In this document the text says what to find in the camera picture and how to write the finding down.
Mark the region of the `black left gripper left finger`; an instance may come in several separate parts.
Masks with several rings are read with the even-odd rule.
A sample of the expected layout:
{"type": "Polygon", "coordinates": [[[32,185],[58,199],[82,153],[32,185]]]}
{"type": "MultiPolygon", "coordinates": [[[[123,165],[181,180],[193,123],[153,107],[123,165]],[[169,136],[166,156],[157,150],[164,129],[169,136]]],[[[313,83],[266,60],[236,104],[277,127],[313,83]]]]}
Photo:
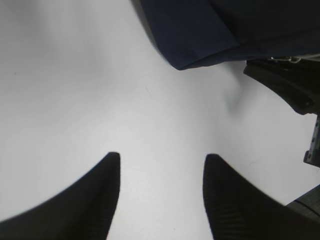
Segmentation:
{"type": "Polygon", "coordinates": [[[0,223],[2,240],[105,240],[117,208],[121,157],[108,153],[74,184],[0,223]]]}

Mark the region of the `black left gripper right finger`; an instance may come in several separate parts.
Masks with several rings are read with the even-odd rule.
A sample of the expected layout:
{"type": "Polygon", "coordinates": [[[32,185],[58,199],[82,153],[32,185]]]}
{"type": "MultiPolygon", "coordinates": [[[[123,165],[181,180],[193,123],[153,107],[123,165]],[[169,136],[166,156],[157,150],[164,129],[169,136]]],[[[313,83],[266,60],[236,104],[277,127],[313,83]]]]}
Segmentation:
{"type": "Polygon", "coordinates": [[[208,154],[202,194],[215,240],[318,240],[320,224],[272,199],[218,154],[208,154]]]}

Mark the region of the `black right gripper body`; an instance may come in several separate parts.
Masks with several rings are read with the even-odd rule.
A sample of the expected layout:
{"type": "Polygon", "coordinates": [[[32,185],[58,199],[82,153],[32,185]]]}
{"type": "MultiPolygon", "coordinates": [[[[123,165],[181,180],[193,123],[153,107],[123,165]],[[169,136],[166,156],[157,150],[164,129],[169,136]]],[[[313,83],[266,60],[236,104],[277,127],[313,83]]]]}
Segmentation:
{"type": "Polygon", "coordinates": [[[281,97],[300,115],[320,114],[320,55],[246,61],[245,75],[281,97]]]}

